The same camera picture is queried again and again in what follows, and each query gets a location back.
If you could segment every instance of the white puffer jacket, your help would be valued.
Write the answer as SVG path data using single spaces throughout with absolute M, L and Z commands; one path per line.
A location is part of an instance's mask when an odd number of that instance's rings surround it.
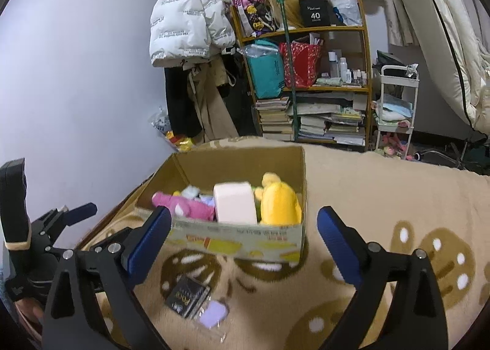
M 150 22 L 154 67 L 206 62 L 235 44 L 222 0 L 158 0 Z

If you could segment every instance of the stack of books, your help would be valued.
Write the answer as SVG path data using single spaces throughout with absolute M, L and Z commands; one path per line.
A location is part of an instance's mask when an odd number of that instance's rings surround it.
M 338 144 L 364 145 L 366 131 L 361 126 L 366 110 L 367 97 L 337 92 L 316 93 L 298 102 L 300 137 L 334 140 Z
M 290 106 L 289 97 L 280 99 L 258 100 L 255 108 L 259 113 L 263 137 L 270 140 L 292 141 L 292 119 L 287 110 Z

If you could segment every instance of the teal bag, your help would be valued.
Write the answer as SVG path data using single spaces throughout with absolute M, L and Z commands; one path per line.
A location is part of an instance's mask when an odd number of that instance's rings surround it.
M 256 40 L 255 44 L 276 48 L 278 52 L 256 58 L 247 57 L 257 98 L 273 99 L 281 94 L 286 85 L 279 46 L 267 40 Z

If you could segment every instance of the pink plush on cart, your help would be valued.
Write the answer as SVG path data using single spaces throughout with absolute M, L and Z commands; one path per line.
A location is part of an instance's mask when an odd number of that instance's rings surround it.
M 151 203 L 154 206 L 165 206 L 170 210 L 172 217 L 187 217 L 207 222 L 211 222 L 214 218 L 213 207 L 193 199 L 157 192 L 153 194 Z

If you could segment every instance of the red gift bag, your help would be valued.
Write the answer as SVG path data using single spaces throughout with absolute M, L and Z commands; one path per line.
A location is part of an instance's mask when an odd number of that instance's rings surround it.
M 284 77 L 286 86 L 291 87 L 289 73 L 288 47 L 285 43 L 279 45 L 279 51 L 284 62 Z M 317 80 L 317 63 L 322 53 L 322 46 L 306 43 L 291 43 L 292 65 L 295 71 L 296 87 L 310 87 Z

